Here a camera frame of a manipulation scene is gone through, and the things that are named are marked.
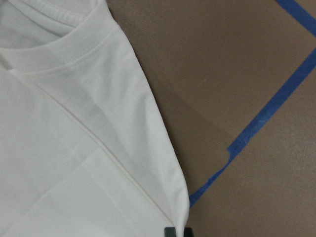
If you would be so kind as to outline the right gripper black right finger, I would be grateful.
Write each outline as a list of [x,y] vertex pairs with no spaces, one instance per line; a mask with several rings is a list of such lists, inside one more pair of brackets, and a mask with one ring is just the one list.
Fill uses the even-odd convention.
[[193,229],[190,227],[184,228],[184,237],[194,237]]

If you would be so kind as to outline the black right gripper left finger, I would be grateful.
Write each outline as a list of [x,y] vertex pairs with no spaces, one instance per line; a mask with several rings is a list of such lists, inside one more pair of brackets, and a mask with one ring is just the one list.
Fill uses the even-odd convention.
[[164,237],[177,237],[175,227],[166,227],[164,229]]

